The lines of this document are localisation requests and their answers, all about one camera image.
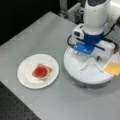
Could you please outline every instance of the white round platform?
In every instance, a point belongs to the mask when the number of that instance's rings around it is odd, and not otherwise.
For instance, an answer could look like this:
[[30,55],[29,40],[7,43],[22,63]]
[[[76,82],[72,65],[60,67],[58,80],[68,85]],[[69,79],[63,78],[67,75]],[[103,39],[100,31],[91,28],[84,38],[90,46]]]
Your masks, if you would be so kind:
[[[86,84],[102,84],[110,81],[114,75],[109,74],[105,71],[101,72],[93,62],[90,62],[86,69],[81,70],[80,64],[85,62],[85,60],[81,60],[80,56],[74,53],[74,50],[70,47],[67,48],[64,54],[64,66],[67,72],[76,80],[86,83]],[[114,54],[110,61],[120,63],[119,53]]]

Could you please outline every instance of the white robot body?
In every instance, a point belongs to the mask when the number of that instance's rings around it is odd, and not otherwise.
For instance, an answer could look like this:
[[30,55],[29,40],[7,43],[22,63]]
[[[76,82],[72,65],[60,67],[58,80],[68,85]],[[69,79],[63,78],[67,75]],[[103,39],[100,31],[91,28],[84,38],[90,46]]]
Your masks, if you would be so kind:
[[93,56],[97,55],[102,58],[110,59],[110,57],[114,53],[115,45],[113,43],[102,41],[102,34],[104,36],[106,22],[109,20],[114,21],[115,23],[119,16],[120,16],[120,1],[107,0],[103,4],[97,6],[90,6],[87,0],[84,12],[84,24],[79,24],[72,32],[73,44],[77,42],[80,42],[81,44],[83,43],[81,41],[78,41],[76,38],[79,38],[82,41],[88,41],[88,44],[90,44],[90,42],[92,41],[89,40],[89,37],[87,37],[88,40],[84,40],[85,34],[90,35],[90,37],[91,36],[99,37],[99,35],[101,35],[100,38],[101,40],[99,40],[98,42],[95,41],[95,43],[92,44],[95,44],[96,46],[103,48],[104,51],[98,49],[97,47],[94,47],[94,50],[91,53],[91,55]]
[[101,5],[92,7],[88,5],[88,1],[86,1],[84,11],[84,32],[90,35],[98,35],[104,32],[104,24],[107,20],[107,6],[108,2],[105,2]]
[[[77,40],[78,36],[75,35],[75,32],[80,33],[80,37],[79,37],[80,39],[84,38],[84,33],[83,33],[83,30],[82,30],[82,26],[83,26],[83,24],[79,24],[73,30],[73,32],[72,32],[72,43],[73,44],[75,44],[76,42],[81,42],[81,41]],[[114,48],[115,48],[114,44],[101,40],[96,45],[105,48],[105,51],[102,51],[102,50],[95,47],[91,56],[100,56],[101,58],[109,59],[113,55],[113,51],[114,51]]]
[[120,26],[120,0],[86,0],[84,24],[72,31],[72,44],[67,41],[70,47],[64,55],[64,66],[76,80],[101,84],[114,77],[105,71],[110,61],[120,63],[116,44],[104,41],[109,21]]

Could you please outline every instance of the white plate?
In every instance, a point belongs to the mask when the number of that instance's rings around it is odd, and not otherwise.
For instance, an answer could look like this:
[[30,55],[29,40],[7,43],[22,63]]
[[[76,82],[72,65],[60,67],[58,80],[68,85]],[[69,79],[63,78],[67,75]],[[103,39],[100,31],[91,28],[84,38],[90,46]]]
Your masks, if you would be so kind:
[[[39,65],[47,65],[52,68],[52,72],[47,80],[42,81],[32,75],[35,68]],[[45,54],[36,54],[25,59],[18,68],[18,79],[22,85],[32,89],[43,88],[50,85],[58,76],[59,66],[57,61]]]
[[[109,74],[106,71],[100,72],[93,63],[90,63],[85,70],[80,71],[78,65],[73,61],[73,58],[74,50],[68,47],[64,54],[64,66],[67,72],[80,82],[86,84],[102,84],[108,82],[114,77],[113,74]],[[120,55],[118,53],[114,54],[110,61],[120,63]]]

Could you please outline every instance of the orange object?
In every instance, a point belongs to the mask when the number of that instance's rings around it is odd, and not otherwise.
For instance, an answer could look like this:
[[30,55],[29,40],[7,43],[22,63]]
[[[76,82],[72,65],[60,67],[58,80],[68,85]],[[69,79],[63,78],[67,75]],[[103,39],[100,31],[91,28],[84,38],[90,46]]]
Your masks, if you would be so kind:
[[119,75],[120,73],[120,64],[115,62],[110,62],[107,67],[105,68],[105,71],[114,75]]

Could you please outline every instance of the bread slice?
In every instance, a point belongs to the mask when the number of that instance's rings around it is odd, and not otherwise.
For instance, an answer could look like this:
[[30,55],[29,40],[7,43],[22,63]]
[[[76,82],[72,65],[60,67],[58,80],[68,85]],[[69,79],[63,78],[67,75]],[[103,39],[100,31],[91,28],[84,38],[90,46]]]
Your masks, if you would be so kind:
[[[40,77],[40,76],[38,77],[38,76],[36,76],[36,75],[35,75],[35,70],[36,70],[38,67],[44,67],[44,68],[46,68],[46,70],[47,70],[47,75],[44,76],[44,77]],[[43,65],[43,64],[39,64],[39,65],[37,66],[37,68],[33,71],[32,75],[33,75],[34,77],[37,77],[37,78],[40,79],[40,80],[46,80],[46,79],[49,77],[49,75],[50,75],[50,73],[51,73],[51,71],[52,71],[52,68],[50,68],[50,67],[48,67],[48,66],[46,66],[46,65]]]

